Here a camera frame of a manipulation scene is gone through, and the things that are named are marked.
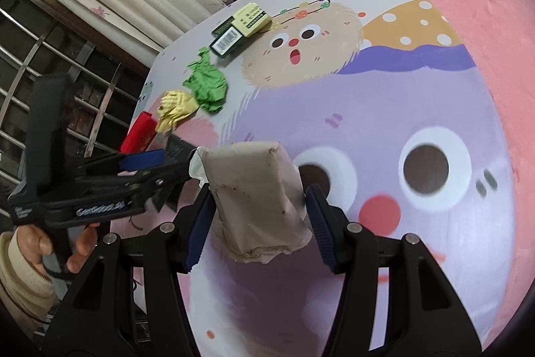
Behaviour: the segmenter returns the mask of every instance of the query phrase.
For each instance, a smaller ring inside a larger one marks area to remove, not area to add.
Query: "pink flower on curtain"
[[[109,13],[106,13],[102,5],[99,5],[98,8],[90,8],[91,12],[98,17],[104,18],[104,16],[109,16]]]

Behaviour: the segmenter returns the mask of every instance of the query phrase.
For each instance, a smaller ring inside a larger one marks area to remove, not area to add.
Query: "person's arm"
[[[71,272],[78,272],[93,251],[97,241],[95,226],[85,229],[77,239],[77,252],[67,263]],[[56,300],[42,264],[42,256],[51,253],[52,243],[35,226],[21,226],[15,233],[0,235],[0,299],[29,336],[41,325],[37,320],[44,320]]]

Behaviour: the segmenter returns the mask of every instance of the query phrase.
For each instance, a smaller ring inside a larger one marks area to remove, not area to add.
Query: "crumpled white paper package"
[[[312,238],[299,170],[280,143],[198,148],[190,175],[210,183],[218,208],[212,228],[233,260],[267,263]]]

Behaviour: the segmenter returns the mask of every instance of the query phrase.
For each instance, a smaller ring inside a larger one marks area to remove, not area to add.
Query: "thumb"
[[[34,225],[17,229],[17,244],[24,258],[34,266],[42,263],[43,255],[52,253],[52,242],[42,229]]]

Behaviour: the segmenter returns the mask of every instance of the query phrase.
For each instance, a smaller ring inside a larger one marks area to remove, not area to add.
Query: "cartoon mouth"
[[[301,53],[297,49],[293,49],[290,53],[290,62],[293,65],[299,64],[301,61]]]
[[[443,253],[440,253],[440,252],[436,252],[432,249],[429,249],[429,251],[431,252],[432,256],[435,258],[435,260],[437,261],[438,265],[443,265],[443,263],[446,261],[446,255],[443,254]],[[386,274],[379,274],[379,278],[378,278],[378,284],[384,284],[384,283],[388,283],[389,282],[389,274],[386,273]]]

